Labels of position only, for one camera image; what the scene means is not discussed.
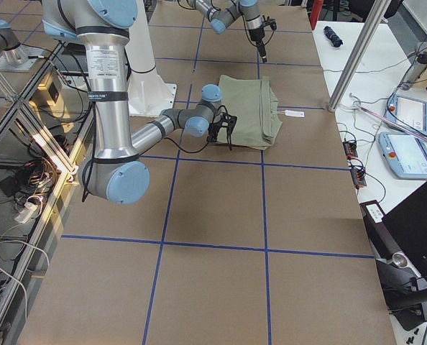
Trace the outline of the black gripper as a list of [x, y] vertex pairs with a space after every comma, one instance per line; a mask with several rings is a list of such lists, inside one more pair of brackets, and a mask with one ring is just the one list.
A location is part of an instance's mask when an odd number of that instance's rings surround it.
[[223, 125], [223, 123], [221, 121], [209, 124], [208, 136], [207, 136], [207, 140], [206, 141], [208, 143], [215, 143], [215, 142], [217, 142], [219, 131], [223, 127], [224, 127], [224, 125]]
[[248, 29], [248, 33], [251, 41], [257, 46], [257, 51], [260, 55], [261, 61], [263, 63], [267, 62], [267, 52], [265, 49], [265, 43], [262, 41], [265, 37], [265, 31], [262, 26], [259, 26], [254, 29]]

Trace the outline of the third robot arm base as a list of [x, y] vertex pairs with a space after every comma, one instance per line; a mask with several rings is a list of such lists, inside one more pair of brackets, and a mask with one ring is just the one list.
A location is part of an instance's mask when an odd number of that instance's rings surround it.
[[11, 26], [0, 19], [1, 71], [28, 72], [39, 58], [43, 59], [43, 52], [42, 48], [23, 46]]

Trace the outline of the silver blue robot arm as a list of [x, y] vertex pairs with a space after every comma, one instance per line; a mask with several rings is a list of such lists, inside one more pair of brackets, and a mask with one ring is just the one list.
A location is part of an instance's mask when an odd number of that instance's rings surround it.
[[243, 19], [246, 36], [252, 46], [256, 47], [258, 54], [263, 63], [267, 62], [265, 27], [270, 27], [272, 31], [277, 29], [274, 19], [265, 17], [261, 14], [258, 1], [231, 1], [231, 4], [220, 9], [212, 1], [177, 1], [178, 5], [187, 10], [193, 10], [201, 13], [206, 18], [213, 31], [220, 35], [238, 18]]
[[125, 47], [137, 20], [137, 3], [43, 1], [42, 10], [49, 36], [78, 41], [86, 50], [96, 134], [91, 157], [79, 170], [83, 193], [119, 205], [135, 203], [150, 185], [150, 172], [140, 155], [177, 129], [203, 136], [221, 118], [221, 90], [208, 84], [194, 109], [165, 109], [131, 133]]

